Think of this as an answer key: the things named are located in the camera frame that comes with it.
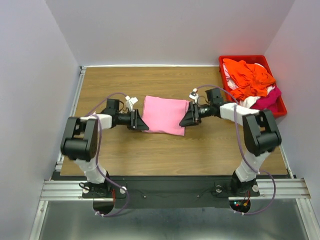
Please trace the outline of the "light pink t shirt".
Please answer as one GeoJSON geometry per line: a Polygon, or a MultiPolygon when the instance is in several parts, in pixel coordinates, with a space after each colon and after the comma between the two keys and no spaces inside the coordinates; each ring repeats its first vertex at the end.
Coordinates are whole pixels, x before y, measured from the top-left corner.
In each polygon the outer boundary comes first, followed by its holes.
{"type": "Polygon", "coordinates": [[[162,133],[184,136],[180,121],[187,113],[189,102],[147,95],[144,98],[142,120],[148,126],[146,133],[162,133]]]}

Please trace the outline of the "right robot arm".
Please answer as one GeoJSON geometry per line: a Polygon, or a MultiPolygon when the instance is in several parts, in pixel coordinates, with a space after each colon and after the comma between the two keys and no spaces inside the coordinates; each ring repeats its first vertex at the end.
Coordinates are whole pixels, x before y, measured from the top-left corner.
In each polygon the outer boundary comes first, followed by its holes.
{"type": "Polygon", "coordinates": [[[228,187],[233,195],[245,192],[257,192],[256,177],[261,173],[261,166],[268,156],[282,142],[282,137],[273,113],[240,106],[237,101],[225,101],[223,88],[209,85],[206,90],[206,104],[199,104],[198,89],[189,94],[191,101],[179,125],[197,126],[206,117],[217,117],[234,122],[237,144],[242,157],[238,168],[233,172],[228,187]]]}

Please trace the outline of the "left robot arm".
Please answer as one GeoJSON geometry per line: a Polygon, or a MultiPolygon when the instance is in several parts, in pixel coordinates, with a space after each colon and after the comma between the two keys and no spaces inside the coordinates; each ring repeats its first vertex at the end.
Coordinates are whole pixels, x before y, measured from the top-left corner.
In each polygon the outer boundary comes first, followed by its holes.
{"type": "Polygon", "coordinates": [[[61,154],[74,161],[83,171],[87,182],[79,184],[84,198],[106,198],[115,193],[109,182],[110,175],[99,164],[102,131],[118,125],[129,130],[145,131],[149,127],[134,108],[136,97],[125,97],[126,112],[120,109],[120,100],[109,98],[101,113],[93,112],[84,117],[67,119],[60,144],[61,154]]]}

